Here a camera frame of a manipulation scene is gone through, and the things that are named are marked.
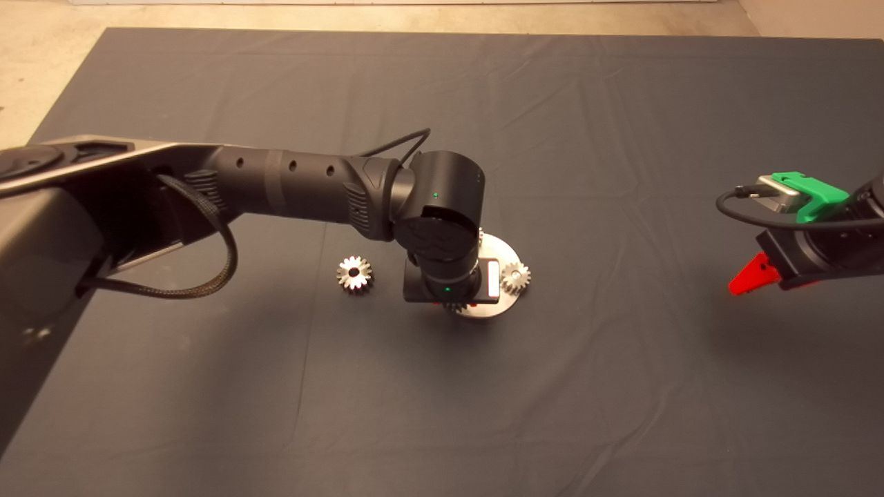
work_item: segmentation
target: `bevel gear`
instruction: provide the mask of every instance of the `bevel gear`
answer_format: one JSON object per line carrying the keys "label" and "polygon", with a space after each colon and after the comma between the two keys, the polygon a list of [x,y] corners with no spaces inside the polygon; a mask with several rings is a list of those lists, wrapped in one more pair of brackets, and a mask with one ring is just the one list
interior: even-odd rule
{"label": "bevel gear", "polygon": [[369,261],[350,256],[338,264],[338,284],[351,294],[364,292],[371,286],[374,279]]}
{"label": "bevel gear", "polygon": [[500,286],[510,295],[525,291],[531,283],[531,270],[522,263],[507,264],[500,274]]}

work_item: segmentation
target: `black cable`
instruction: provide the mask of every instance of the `black cable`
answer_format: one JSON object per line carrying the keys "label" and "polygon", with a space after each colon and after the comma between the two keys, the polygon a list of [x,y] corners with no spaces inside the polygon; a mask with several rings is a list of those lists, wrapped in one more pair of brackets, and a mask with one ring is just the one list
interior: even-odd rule
{"label": "black cable", "polygon": [[225,263],[224,268],[215,278],[210,279],[202,285],[182,290],[163,290],[162,288],[145,287],[137,283],[129,283],[127,281],[107,278],[85,278],[81,281],[81,285],[84,287],[101,288],[103,290],[112,290],[114,292],[144,295],[161,299],[195,299],[214,294],[233,277],[233,274],[236,272],[238,261],[236,240],[233,238],[233,233],[230,232],[230,227],[228,227],[221,219],[221,212],[218,210],[218,207],[203,194],[194,190],[186,183],[174,179],[172,176],[157,174],[156,177],[167,187],[175,190],[175,192],[192,203],[194,207],[196,207],[212,224],[212,227],[221,233],[221,237],[224,239],[224,243],[227,246],[227,262]]}
{"label": "black cable", "polygon": [[402,158],[400,159],[399,162],[405,164],[405,161],[407,161],[408,158],[411,157],[411,154],[415,153],[415,150],[417,150],[417,148],[420,147],[429,137],[430,137],[430,129],[428,127],[425,127],[424,129],[422,129],[420,131],[415,131],[413,133],[406,134],[405,136],[402,136],[400,138],[397,138],[396,140],[390,141],[389,143],[385,143],[383,145],[375,147],[374,149],[366,150],[366,151],[356,154],[356,155],[358,157],[376,156],[377,154],[379,154],[381,152],[386,152],[389,149],[398,147],[402,143],[412,141],[415,138],[420,138],[420,140],[418,140],[415,143],[415,145],[412,146],[411,149],[408,152],[406,152],[406,154],[404,156],[402,156]]}
{"label": "black cable", "polygon": [[742,197],[747,198],[749,195],[742,195],[743,190],[730,191],[721,194],[715,200],[715,207],[729,218],[742,221],[744,223],[761,226],[768,229],[791,230],[791,231],[851,231],[861,229],[880,229],[884,230],[884,219],[862,219],[857,221],[834,221],[819,223],[782,223],[779,221],[768,221],[762,218],[755,218],[747,214],[742,214],[729,208],[725,202],[730,198]]}

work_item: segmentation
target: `gear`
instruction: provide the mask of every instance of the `gear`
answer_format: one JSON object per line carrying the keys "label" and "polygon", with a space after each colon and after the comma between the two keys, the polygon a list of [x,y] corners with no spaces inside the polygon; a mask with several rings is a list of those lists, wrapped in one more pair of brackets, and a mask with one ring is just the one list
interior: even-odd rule
{"label": "gear", "polygon": [[444,307],[445,310],[460,314],[467,308],[467,304],[461,302],[443,302],[442,307]]}
{"label": "gear", "polygon": [[500,274],[500,286],[510,295],[525,291],[531,283],[531,270],[522,263],[507,264]]}
{"label": "gear", "polygon": [[350,256],[338,264],[338,284],[351,294],[359,294],[371,286],[374,279],[369,261]]}

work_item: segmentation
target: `floor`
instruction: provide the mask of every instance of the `floor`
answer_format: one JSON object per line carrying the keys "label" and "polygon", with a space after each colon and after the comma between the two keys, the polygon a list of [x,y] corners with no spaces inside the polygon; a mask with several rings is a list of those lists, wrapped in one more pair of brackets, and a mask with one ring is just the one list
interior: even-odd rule
{"label": "floor", "polygon": [[72,6],[64,0],[0,0],[0,149],[27,142],[106,27],[758,35],[737,0],[449,6]]}

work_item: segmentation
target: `gray cloth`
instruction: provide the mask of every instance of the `gray cloth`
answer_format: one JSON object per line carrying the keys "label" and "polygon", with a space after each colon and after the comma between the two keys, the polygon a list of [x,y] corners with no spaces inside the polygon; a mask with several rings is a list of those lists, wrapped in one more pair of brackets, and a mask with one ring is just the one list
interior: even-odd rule
{"label": "gray cloth", "polygon": [[[534,274],[491,322],[401,298],[404,253],[245,216],[195,302],[99,292],[3,495],[881,495],[884,279],[743,297],[714,197],[884,165],[884,44],[112,29],[34,137],[356,152],[430,126]],[[336,286],[367,257],[375,289]],[[199,283],[216,238],[131,280]]]}

